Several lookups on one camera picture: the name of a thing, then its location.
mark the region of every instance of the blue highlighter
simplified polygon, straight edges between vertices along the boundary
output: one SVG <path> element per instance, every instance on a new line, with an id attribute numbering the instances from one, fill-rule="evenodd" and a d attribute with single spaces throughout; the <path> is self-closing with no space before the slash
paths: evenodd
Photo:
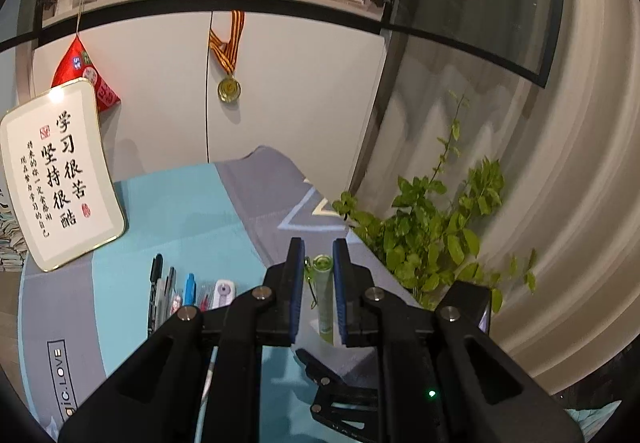
<path id="1" fill-rule="evenodd" d="M 184 300 L 182 305 L 193 306 L 196 301 L 196 278 L 193 273 L 187 276 L 187 282 L 184 283 Z"/>

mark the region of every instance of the red pouch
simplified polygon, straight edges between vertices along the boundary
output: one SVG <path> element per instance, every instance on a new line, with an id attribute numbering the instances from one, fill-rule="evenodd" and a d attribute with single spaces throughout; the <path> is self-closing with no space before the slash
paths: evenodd
<path id="1" fill-rule="evenodd" d="M 81 76 L 89 80 L 94 86 L 98 112 L 102 112 L 120 101 L 118 95 L 98 74 L 80 41 L 80 37 L 76 35 L 69 49 L 66 50 L 65 56 L 62 57 L 58 64 L 56 74 L 53 75 L 51 87 L 59 86 Z"/>

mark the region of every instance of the screw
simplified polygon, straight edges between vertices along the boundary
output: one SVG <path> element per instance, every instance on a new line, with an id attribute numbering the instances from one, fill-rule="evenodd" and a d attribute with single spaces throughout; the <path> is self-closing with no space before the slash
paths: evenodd
<path id="1" fill-rule="evenodd" d="M 271 293 L 273 293 L 273 291 L 271 291 L 269 286 L 258 286 L 252 290 L 251 295 L 258 300 L 267 300 L 271 296 Z"/>
<path id="2" fill-rule="evenodd" d="M 366 296 L 369 300 L 379 302 L 383 298 L 385 298 L 385 291 L 382 288 L 373 286 L 364 292 L 364 296 Z"/>
<path id="3" fill-rule="evenodd" d="M 440 316 L 449 322 L 455 322 L 460 318 L 460 311 L 453 306 L 444 306 L 444 308 L 440 310 Z"/>
<path id="4" fill-rule="evenodd" d="M 178 309 L 180 320 L 193 320 L 197 314 L 198 310 L 194 306 L 182 306 Z"/>

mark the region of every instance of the medal ribbon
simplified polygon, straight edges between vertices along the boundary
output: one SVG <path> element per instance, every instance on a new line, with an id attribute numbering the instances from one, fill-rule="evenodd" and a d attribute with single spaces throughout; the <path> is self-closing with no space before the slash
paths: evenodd
<path id="1" fill-rule="evenodd" d="M 240 35 L 244 27 L 244 11 L 233 10 L 231 12 L 231 36 L 229 42 L 223 42 L 213 32 L 209 30 L 209 47 L 216 55 L 218 62 L 226 74 L 233 77 L 236 72 L 236 62 L 238 61 L 238 47 L 240 45 Z"/>

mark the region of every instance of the medal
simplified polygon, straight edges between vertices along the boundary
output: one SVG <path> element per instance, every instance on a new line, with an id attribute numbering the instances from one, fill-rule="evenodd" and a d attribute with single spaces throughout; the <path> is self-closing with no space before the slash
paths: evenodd
<path id="1" fill-rule="evenodd" d="M 236 62 L 238 61 L 238 46 L 240 35 L 244 27 L 244 11 L 231 12 L 231 36 L 229 42 L 223 42 L 209 30 L 209 47 L 216 56 L 218 63 L 225 70 L 226 76 L 218 84 L 218 97 L 221 102 L 234 103 L 240 97 L 240 84 L 234 77 Z"/>

